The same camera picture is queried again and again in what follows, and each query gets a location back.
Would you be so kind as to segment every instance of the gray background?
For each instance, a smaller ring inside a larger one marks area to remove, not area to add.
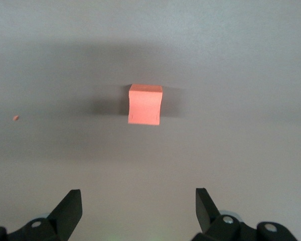
[[[197,187],[301,240],[301,1],[0,1],[0,225],[80,188],[70,240],[186,241]]]

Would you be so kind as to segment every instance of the screw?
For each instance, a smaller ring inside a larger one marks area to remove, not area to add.
[[[233,219],[229,216],[225,216],[223,218],[223,221],[226,222],[226,223],[229,223],[229,224],[232,224],[233,223]]]
[[[276,226],[274,226],[271,223],[267,223],[266,225],[264,225],[264,227],[266,228],[266,230],[270,231],[270,232],[276,232]]]
[[[39,227],[41,225],[40,221],[36,221],[33,224],[31,224],[31,227]]]

